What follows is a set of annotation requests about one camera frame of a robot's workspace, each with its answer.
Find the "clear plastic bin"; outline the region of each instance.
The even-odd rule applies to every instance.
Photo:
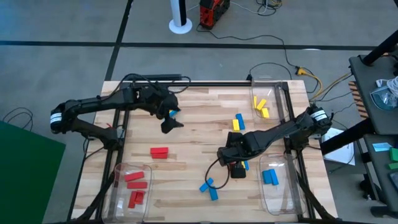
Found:
[[[263,108],[268,109],[269,118],[263,118],[261,111],[254,108],[254,96],[257,97],[257,105],[263,99],[267,101]],[[283,118],[289,120],[289,112],[280,81],[270,80],[269,78],[253,79],[251,83],[251,104],[253,120],[257,124],[279,124]]]
[[[134,166],[127,163],[120,163],[115,168],[115,179],[113,185],[105,198],[103,210],[104,223],[141,223],[147,213],[147,204],[152,187],[152,169],[147,165]],[[144,178],[134,181],[146,181],[146,189],[127,189],[127,182],[124,176],[135,172],[144,171]],[[142,190],[145,192],[142,205],[129,208],[131,192]]]
[[[258,169],[264,210],[267,209],[273,215],[300,215],[305,212],[306,205],[298,183],[292,155],[266,154],[261,156]],[[262,171],[269,169],[275,170],[279,185],[264,183]]]

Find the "concrete floor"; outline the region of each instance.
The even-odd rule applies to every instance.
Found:
[[[236,2],[256,9],[254,1]],[[187,8],[198,1],[187,0]],[[127,0],[35,1],[0,0],[1,40],[114,42]],[[171,34],[169,2],[135,0],[132,4],[124,42],[241,43],[220,41],[194,30],[187,35]],[[234,5],[213,31],[218,35],[273,34],[290,45],[377,45],[396,30],[398,8],[390,1],[284,1],[278,12],[259,17]],[[194,24],[198,8],[188,12]],[[257,39],[254,44],[280,44],[274,39]],[[0,45],[0,117],[18,106],[34,112],[33,132],[67,144],[53,188],[44,223],[66,219],[83,154],[83,138],[75,133],[50,132],[50,110],[68,99],[87,98],[100,92],[113,47],[56,47]],[[348,59],[366,51],[289,50],[289,61],[308,67],[325,85],[349,71]],[[254,65],[276,62],[286,65],[283,50],[256,49],[148,49],[125,48],[118,53],[112,80],[130,72],[140,74],[181,73],[194,80],[242,80]],[[288,79],[285,70],[265,65],[255,76]],[[315,82],[304,78],[306,87]],[[347,82],[334,88],[326,98],[349,92]],[[338,111],[353,102],[351,95],[319,103],[327,112]],[[92,121],[94,114],[82,116]],[[355,106],[336,115],[336,120],[352,126],[360,118]],[[343,220],[395,223],[374,218],[356,184],[361,175],[330,175],[338,215]]]

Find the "butcher block tabletop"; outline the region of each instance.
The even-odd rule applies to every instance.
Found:
[[[309,106],[304,82],[286,81],[294,115]],[[118,82],[104,82],[101,94],[110,94]],[[245,179],[230,179],[217,190],[218,200],[212,201],[208,191],[201,193],[200,186],[209,165],[217,159],[216,151],[225,146],[229,131],[233,130],[232,119],[241,113],[248,131],[267,130],[279,124],[277,102],[271,87],[252,90],[249,86],[192,86],[177,94],[181,109],[176,115],[183,128],[175,128],[168,134],[160,130],[162,121],[147,112],[131,111],[123,163],[134,166],[148,165],[152,169],[152,186],[148,198],[145,222],[294,222],[296,214],[273,215],[268,212],[261,196],[259,184],[259,159],[248,161],[250,169]],[[264,95],[270,119],[264,120],[252,112],[252,94]],[[284,114],[288,116],[285,102]],[[97,112],[95,125],[108,127],[112,124],[114,110]],[[318,141],[310,141],[319,147]],[[91,141],[88,154],[103,145]],[[167,159],[153,159],[152,147],[168,147]],[[274,142],[265,152],[266,156],[283,156],[283,140]],[[326,210],[337,217],[322,153],[318,149],[306,148],[303,152],[310,189]],[[79,217],[92,202],[101,187],[106,151],[102,150],[84,165],[72,218]],[[226,167],[218,163],[210,170],[214,185],[222,185],[227,177]]]

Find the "black robotic arm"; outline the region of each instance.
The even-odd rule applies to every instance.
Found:
[[[246,134],[228,133],[225,147],[217,151],[221,166],[246,161],[262,154],[274,141],[289,138],[289,148],[301,150],[313,134],[325,134],[331,121],[322,108],[308,107],[295,119],[267,131],[251,131]]]
[[[169,116],[169,110],[180,111],[180,108],[178,108],[177,97],[167,89],[167,85],[150,82],[145,86],[136,86],[135,82],[132,82],[126,88],[117,90],[118,87],[108,96],[68,100],[59,104],[51,111],[50,127],[52,132],[65,134],[67,131],[76,131],[86,138],[98,138],[104,144],[105,149],[116,150],[119,147],[120,136],[117,129],[101,128],[77,118],[79,114],[110,109],[148,111],[150,115],[156,115],[157,119],[164,119],[161,129],[165,134],[173,128],[183,127],[182,123]]]

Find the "white cylinder stand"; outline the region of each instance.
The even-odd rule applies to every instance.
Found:
[[[186,34],[192,29],[192,21],[187,19],[185,0],[170,0],[173,19],[169,23],[169,29],[175,34]]]

